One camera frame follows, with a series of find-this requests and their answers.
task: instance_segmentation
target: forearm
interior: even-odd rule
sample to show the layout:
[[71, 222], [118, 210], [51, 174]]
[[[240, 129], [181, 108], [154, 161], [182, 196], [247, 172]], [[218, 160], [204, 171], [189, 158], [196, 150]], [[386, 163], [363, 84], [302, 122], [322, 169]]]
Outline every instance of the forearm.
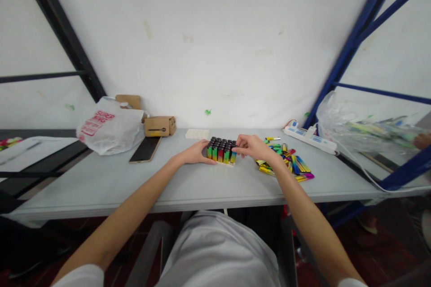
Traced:
[[281, 158], [271, 164], [290, 213], [315, 257], [320, 271], [331, 286], [343, 278], [363, 281], [347, 256], [341, 242], [317, 206], [290, 173]]
[[142, 184], [75, 251], [63, 265], [53, 284], [70, 271], [85, 264], [95, 264], [106, 270], [181, 165], [181, 160], [173, 157]]

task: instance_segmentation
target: plastic bag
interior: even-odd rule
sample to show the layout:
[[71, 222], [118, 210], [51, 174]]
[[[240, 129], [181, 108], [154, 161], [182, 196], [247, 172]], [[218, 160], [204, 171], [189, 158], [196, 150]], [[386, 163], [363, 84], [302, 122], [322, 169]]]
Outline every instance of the plastic bag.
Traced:
[[406, 116], [378, 122], [369, 119], [354, 122], [354, 111], [346, 111], [336, 93], [326, 95], [317, 109], [319, 135], [342, 144], [351, 151], [392, 152], [406, 154], [418, 152], [414, 138], [423, 129], [405, 123]]
[[144, 111], [122, 109], [119, 103], [104, 96], [96, 104], [92, 118], [76, 128], [76, 137], [99, 155], [114, 155], [132, 149], [144, 135]]

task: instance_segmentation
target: white sleeve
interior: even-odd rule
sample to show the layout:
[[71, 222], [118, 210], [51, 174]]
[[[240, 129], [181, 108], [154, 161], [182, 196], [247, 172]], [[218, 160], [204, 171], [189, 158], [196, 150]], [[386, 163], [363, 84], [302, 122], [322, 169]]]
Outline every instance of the white sleeve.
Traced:
[[96, 265], [84, 265], [68, 273], [53, 287], [103, 287], [103, 270]]
[[338, 287], [367, 287], [367, 285], [361, 283], [359, 280], [346, 278], [338, 283]]

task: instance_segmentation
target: pile of lighters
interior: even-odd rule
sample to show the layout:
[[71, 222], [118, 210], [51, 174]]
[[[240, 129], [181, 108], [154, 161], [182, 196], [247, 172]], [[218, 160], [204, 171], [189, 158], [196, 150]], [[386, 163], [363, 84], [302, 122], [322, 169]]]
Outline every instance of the pile of lighters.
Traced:
[[[311, 170], [307, 167], [304, 161], [299, 156], [295, 156], [296, 152], [294, 149], [287, 150], [287, 145], [284, 143], [280, 144], [271, 144], [272, 140], [280, 140], [280, 138], [267, 137], [265, 138], [265, 143], [277, 154], [283, 157], [284, 163], [286, 164], [289, 171], [295, 175], [295, 178], [298, 182], [306, 181], [308, 179], [314, 178], [314, 175], [311, 173]], [[271, 166], [262, 160], [255, 160], [256, 164], [259, 166], [259, 171], [275, 176]]]
[[235, 164], [237, 153], [232, 148], [237, 147], [235, 140], [212, 137], [207, 147], [207, 157], [224, 164]]

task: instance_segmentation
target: blue metal shelf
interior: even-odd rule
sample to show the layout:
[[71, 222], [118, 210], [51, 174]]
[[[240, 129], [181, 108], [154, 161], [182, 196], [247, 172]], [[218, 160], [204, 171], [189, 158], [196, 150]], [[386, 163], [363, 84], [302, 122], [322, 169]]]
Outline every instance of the blue metal shelf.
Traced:
[[[379, 13], [385, 0], [367, 0], [362, 9], [346, 43], [341, 50], [336, 63], [334, 64], [331, 73], [329, 74], [322, 91], [320, 92], [314, 106], [308, 116], [304, 128], [309, 128], [317, 122], [316, 112], [324, 97], [334, 90], [336, 87], [347, 87], [359, 91], [365, 91], [384, 96], [395, 97], [424, 104], [431, 104], [430, 98], [423, 98], [417, 96], [409, 96], [402, 93], [395, 93], [383, 91], [379, 89], [372, 89], [367, 87], [360, 87], [352, 84], [340, 83], [340, 80], [349, 66], [352, 58], [358, 50], [361, 43], [370, 36], [377, 28], [379, 28], [390, 16], [392, 16], [399, 8], [401, 8], [408, 0], [395, 0], [382, 14]], [[431, 146], [422, 150], [415, 157], [410, 159], [407, 163], [402, 165], [397, 171], [386, 177], [380, 185], [387, 190], [397, 190], [403, 185], [411, 182], [419, 175], [431, 169]], [[336, 226], [354, 215], [361, 212], [364, 207], [358, 202], [352, 204], [349, 209], [337, 216], [337, 219], [332, 221]]]

